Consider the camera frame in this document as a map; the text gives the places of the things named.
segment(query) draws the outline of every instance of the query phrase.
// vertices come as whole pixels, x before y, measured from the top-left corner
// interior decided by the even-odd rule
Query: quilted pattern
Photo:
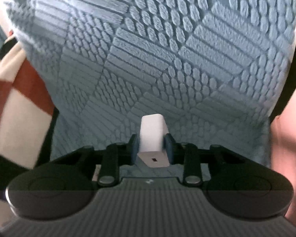
[[[6,0],[60,117],[52,158],[126,141],[164,115],[177,141],[269,165],[270,115],[294,53],[296,0]],[[141,161],[122,176],[179,176]]]

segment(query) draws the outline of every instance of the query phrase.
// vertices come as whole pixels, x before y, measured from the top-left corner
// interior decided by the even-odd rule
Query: pink surface
[[[272,125],[272,169],[290,180],[294,198],[286,218],[296,225],[296,90]]]

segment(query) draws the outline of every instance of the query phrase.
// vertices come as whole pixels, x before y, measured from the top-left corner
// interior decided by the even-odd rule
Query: white power adapter
[[[149,167],[170,166],[163,148],[163,138],[169,133],[164,117],[160,114],[141,118],[140,145],[138,156]]]

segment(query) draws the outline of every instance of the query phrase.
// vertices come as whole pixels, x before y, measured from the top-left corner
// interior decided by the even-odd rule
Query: white block
[[[138,156],[149,167],[170,166],[163,148],[163,138],[169,133],[166,122],[160,114],[141,118],[140,146]]]

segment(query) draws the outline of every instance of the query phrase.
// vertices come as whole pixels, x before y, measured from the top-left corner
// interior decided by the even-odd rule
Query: silver screw
[[[188,184],[198,184],[201,182],[201,178],[196,175],[190,175],[185,178],[186,183]]]
[[[113,183],[115,180],[115,178],[113,176],[110,176],[110,175],[105,175],[105,176],[102,176],[100,179],[99,179],[99,182],[101,184],[111,184]]]

